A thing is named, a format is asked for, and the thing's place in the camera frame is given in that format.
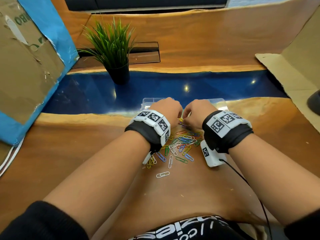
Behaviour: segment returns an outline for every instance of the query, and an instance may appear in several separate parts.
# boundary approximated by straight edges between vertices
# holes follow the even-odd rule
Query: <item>forearm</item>
[[[91,237],[116,209],[149,150],[142,135],[127,131],[82,164],[44,201],[70,215]]]
[[[250,134],[230,156],[267,209],[288,225],[320,208],[320,179]]]

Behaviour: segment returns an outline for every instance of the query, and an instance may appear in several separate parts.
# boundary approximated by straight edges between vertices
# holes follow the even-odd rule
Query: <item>black plant pot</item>
[[[117,85],[124,85],[130,80],[129,61],[123,67],[115,69],[106,68],[106,70],[109,72],[113,82]]]
[[[306,104],[308,105],[309,109],[320,115],[320,90],[312,94],[308,98]]]

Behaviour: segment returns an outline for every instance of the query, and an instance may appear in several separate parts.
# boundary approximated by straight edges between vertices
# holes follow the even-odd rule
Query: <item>white wall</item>
[[[229,4],[227,7],[248,6],[248,5],[263,4],[263,3],[281,2],[281,1],[284,1],[284,0],[229,0]]]

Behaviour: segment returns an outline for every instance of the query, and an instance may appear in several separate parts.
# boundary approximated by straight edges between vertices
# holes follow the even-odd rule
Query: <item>black sleeve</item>
[[[286,226],[284,233],[290,240],[317,239],[319,237],[319,226],[320,209]]]
[[[57,207],[44,202],[32,203],[0,234],[4,239],[89,240],[85,230]]]

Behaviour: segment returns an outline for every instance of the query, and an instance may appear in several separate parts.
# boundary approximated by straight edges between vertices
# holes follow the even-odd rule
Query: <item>cardboard box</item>
[[[320,89],[320,7],[281,54],[256,54],[256,58],[277,78],[293,103],[320,132],[320,116],[307,106],[308,98]]]
[[[0,140],[10,145],[21,141],[78,59],[51,1],[21,1],[0,0]]]

